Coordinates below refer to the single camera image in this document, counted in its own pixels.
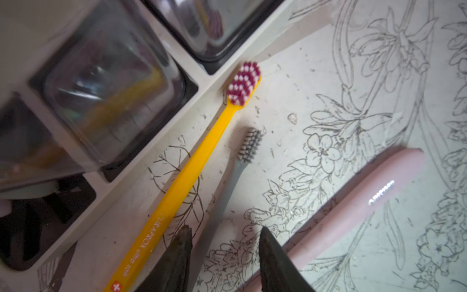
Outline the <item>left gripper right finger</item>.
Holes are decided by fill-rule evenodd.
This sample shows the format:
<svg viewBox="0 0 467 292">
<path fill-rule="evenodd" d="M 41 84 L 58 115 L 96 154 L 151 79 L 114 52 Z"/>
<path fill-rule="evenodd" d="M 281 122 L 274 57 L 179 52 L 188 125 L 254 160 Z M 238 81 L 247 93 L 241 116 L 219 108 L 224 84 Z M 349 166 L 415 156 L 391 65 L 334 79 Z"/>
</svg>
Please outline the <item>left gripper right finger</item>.
<svg viewBox="0 0 467 292">
<path fill-rule="evenodd" d="M 263 292 L 315 292 L 267 227 L 261 229 L 259 257 Z"/>
</svg>

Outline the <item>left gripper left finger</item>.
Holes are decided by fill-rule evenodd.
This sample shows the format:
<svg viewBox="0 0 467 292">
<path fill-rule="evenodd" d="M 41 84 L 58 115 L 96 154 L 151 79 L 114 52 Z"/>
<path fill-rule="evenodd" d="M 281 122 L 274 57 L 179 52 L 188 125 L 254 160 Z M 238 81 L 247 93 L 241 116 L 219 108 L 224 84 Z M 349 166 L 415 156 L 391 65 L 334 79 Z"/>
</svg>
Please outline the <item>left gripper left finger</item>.
<svg viewBox="0 0 467 292">
<path fill-rule="evenodd" d="M 185 225 L 136 292 L 186 292 L 192 248 L 192 229 Z"/>
</svg>

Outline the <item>grey toothbrush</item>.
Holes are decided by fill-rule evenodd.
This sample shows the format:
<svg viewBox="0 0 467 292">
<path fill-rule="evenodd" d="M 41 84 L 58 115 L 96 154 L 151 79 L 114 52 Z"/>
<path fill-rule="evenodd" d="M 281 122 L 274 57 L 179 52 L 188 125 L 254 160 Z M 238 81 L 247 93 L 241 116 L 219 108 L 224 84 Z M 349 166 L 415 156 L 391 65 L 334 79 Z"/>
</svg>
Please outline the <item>grey toothbrush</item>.
<svg viewBox="0 0 467 292">
<path fill-rule="evenodd" d="M 232 170 L 223 185 L 223 189 L 212 209 L 209 220 L 192 250 L 187 291 L 195 288 L 197 278 L 208 254 L 210 244 L 223 218 L 225 209 L 245 168 L 252 163 L 262 140 L 262 133 L 256 128 L 249 128 L 232 163 Z"/>
</svg>

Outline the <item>cream toothbrush holder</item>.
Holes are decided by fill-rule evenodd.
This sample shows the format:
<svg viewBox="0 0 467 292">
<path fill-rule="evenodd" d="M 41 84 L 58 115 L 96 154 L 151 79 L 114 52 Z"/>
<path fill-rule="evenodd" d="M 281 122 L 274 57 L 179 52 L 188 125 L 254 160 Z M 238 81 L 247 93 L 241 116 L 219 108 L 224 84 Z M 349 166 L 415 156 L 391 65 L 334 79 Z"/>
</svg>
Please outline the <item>cream toothbrush holder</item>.
<svg viewBox="0 0 467 292">
<path fill-rule="evenodd" d="M 75 243 L 292 1 L 2 1 L 1 289 L 59 290 Z"/>
</svg>

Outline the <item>yellow toothbrush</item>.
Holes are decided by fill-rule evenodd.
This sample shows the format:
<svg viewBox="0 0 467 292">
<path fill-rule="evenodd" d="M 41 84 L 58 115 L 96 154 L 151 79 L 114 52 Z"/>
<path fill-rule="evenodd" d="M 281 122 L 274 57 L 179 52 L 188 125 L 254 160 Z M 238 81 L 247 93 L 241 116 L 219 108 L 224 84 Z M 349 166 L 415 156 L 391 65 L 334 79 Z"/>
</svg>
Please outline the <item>yellow toothbrush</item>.
<svg viewBox="0 0 467 292">
<path fill-rule="evenodd" d="M 127 292 L 142 270 L 149 256 L 164 235 L 170 222 L 196 183 L 217 143 L 227 129 L 234 114 L 243 109 L 261 82 L 257 62 L 244 62 L 226 90 L 227 105 L 203 142 L 172 182 L 163 199 L 149 217 L 108 282 L 106 292 Z"/>
</svg>

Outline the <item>smoky clear cup left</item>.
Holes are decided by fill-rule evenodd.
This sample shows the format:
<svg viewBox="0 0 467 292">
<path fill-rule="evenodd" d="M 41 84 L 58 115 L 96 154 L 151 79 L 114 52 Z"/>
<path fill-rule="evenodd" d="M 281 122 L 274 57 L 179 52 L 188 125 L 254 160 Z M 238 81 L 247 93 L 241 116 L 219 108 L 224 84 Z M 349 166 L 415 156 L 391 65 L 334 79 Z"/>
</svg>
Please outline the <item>smoky clear cup left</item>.
<svg viewBox="0 0 467 292">
<path fill-rule="evenodd" d="M 120 163 L 183 91 L 138 1 L 2 1 L 1 189 Z"/>
</svg>

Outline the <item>smoky clear cup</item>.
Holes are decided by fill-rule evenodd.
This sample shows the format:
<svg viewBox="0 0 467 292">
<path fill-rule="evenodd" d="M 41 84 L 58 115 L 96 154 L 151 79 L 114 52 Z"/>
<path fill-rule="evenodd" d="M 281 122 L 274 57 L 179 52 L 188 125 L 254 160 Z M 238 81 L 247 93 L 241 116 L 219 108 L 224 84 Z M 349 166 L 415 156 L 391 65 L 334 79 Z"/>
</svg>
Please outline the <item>smoky clear cup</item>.
<svg viewBox="0 0 467 292">
<path fill-rule="evenodd" d="M 2 1 L 1 189 L 120 163 L 183 91 L 138 1 Z"/>
<path fill-rule="evenodd" d="M 282 1 L 144 1 L 173 36 L 202 62 L 217 62 Z"/>
</svg>

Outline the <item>smoky clear cup right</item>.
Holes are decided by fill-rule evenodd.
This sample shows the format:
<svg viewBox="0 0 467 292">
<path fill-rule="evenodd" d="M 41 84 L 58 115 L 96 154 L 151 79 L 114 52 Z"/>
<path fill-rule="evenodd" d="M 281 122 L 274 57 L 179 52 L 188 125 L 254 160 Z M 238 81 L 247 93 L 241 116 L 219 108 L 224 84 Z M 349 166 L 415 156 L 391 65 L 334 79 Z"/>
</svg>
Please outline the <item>smoky clear cup right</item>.
<svg viewBox="0 0 467 292">
<path fill-rule="evenodd" d="M 173 36 L 202 62 L 217 62 L 282 1 L 144 1 Z"/>
</svg>

